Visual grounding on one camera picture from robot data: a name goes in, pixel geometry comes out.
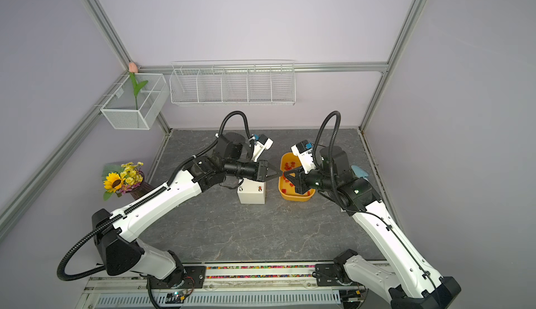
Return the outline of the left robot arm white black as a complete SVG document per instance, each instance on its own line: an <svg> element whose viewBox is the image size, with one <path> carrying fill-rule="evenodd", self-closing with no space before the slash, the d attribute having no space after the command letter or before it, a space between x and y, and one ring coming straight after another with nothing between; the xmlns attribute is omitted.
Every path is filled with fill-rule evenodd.
<svg viewBox="0 0 536 309"><path fill-rule="evenodd" d="M164 282L168 287L180 286L187 274L177 255L147 245L139 236L180 204L222 184L228 177L258 183L278 178L281 172L260 157L272 144L266 135L251 133L244 112L229 113L215 140L181 162L166 182L123 208L95 212L92 231L61 259L57 278L76 281L102 271L111 276L132 271ZM103 264L68 274L67 264L88 241L94 241Z"/></svg>

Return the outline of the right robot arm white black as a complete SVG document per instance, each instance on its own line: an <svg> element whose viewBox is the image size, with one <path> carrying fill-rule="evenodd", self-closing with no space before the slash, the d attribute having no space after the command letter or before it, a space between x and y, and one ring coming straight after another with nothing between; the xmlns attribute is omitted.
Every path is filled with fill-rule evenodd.
<svg viewBox="0 0 536 309"><path fill-rule="evenodd" d="M448 308L461 292L452 276L432 267L393 221L381 195L359 177L346 152L336 146L341 115L329 113L313 143L294 145L300 167L283 173L298 194L314 189L346 212L373 240L390 271L346 250L334 259L342 283L358 282L381 296L391 308Z"/></svg>

